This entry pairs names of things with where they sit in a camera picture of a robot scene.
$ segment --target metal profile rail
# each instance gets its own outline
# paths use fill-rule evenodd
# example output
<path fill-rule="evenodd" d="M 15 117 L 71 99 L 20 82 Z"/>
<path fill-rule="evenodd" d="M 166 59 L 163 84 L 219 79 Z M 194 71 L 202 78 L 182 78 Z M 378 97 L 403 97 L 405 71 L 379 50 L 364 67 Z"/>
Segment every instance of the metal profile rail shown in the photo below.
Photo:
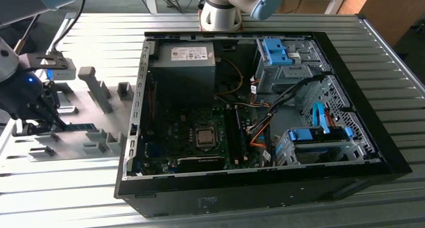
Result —
<path fill-rule="evenodd" d="M 84 14 L 59 49 L 107 84 L 136 83 L 146 31 L 196 31 L 195 14 Z M 0 224 L 30 227 L 424 227 L 424 86 L 370 23 L 354 15 L 244 17 L 246 31 L 326 31 L 413 173 L 347 199 L 275 209 L 146 219 L 114 198 L 118 157 L 30 163 L 11 124 L 0 139 Z"/>

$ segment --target wire bundle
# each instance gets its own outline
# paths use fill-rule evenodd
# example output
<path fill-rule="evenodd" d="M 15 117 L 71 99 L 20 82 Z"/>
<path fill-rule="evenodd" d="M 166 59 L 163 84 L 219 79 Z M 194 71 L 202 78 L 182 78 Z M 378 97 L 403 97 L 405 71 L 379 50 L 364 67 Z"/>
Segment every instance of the wire bundle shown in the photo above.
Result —
<path fill-rule="evenodd" d="M 284 93 L 280 94 L 280 96 L 278 97 L 278 99 L 274 101 L 272 105 L 268 108 L 266 117 L 248 129 L 248 131 L 252 132 L 259 127 L 262 127 L 262 129 L 259 130 L 259 132 L 255 134 L 255 136 L 252 138 L 251 146 L 259 146 L 263 148 L 267 148 L 271 146 L 271 144 L 268 144 L 268 143 L 260 144 L 260 143 L 256 143 L 255 141 L 258 140 L 262 133 L 264 133 L 267 127 L 270 126 L 272 118 L 274 118 L 275 114 L 278 113 L 278 109 L 290 100 L 292 100 L 295 98 L 298 92 L 300 91 L 300 89 L 303 88 L 304 85 L 307 85 L 308 83 L 312 83 L 315 81 L 322 81 L 324 78 L 326 78 L 326 75 L 318 75 L 318 76 L 314 76 L 312 78 L 307 78 L 307 79 L 302 80 L 298 84 L 295 84 L 290 89 L 287 89 Z"/>

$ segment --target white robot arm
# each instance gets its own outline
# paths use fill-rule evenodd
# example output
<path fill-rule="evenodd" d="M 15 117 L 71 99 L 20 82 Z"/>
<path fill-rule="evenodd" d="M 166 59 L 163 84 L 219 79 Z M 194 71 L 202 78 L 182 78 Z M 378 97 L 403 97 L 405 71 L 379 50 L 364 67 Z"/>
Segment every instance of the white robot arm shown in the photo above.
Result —
<path fill-rule="evenodd" d="M 207 0 L 202 27 L 207 31 L 235 31 L 242 27 L 240 11 L 259 20 L 268 19 L 283 0 Z"/>

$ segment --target power cable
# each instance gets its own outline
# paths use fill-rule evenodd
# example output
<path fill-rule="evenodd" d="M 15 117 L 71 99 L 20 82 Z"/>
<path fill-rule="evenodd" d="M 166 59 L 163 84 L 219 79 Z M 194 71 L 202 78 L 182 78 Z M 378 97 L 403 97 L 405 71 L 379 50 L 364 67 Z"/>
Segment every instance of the power cable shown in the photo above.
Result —
<path fill-rule="evenodd" d="M 144 3 L 144 5 L 146 5 L 146 7 L 147 7 L 147 9 L 148 9 L 150 14 L 152 14 L 152 12 L 151 12 L 151 10 L 150 10 L 150 7 L 148 7 L 148 4 L 147 4 L 146 0 L 142 0 L 142 2 Z"/>
<path fill-rule="evenodd" d="M 68 28 L 66 29 L 66 31 L 63 32 L 63 34 L 60 35 L 60 37 L 55 40 L 54 45 L 52 45 L 52 51 L 58 51 L 56 47 L 59 42 L 66 38 L 67 34 L 70 33 L 72 27 L 75 26 L 75 24 L 78 23 L 78 20 L 80 19 L 83 10 L 84 10 L 84 6 L 86 6 L 86 0 L 83 0 L 82 2 L 82 7 L 80 10 L 78 12 L 78 16 L 74 19 L 74 22 L 71 23 L 71 25 L 68 26 Z"/>
<path fill-rule="evenodd" d="M 292 13 L 292 12 L 298 13 L 298 12 L 299 12 L 299 9 L 300 9 L 300 7 L 302 7 L 302 3 L 303 3 L 303 0 L 299 1 L 299 6 L 298 6 L 298 8 L 294 9 L 294 10 L 291 10 L 290 12 L 286 12 L 286 14 Z"/>

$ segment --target motherboard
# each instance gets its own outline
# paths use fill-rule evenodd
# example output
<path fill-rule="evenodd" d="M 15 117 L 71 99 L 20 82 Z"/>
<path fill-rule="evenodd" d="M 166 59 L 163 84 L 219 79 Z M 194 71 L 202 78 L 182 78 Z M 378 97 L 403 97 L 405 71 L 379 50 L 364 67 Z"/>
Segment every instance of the motherboard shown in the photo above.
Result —
<path fill-rule="evenodd" d="M 146 143 L 143 167 L 148 174 L 172 174 L 260 167 L 251 148 L 246 106 L 164 110 Z"/>

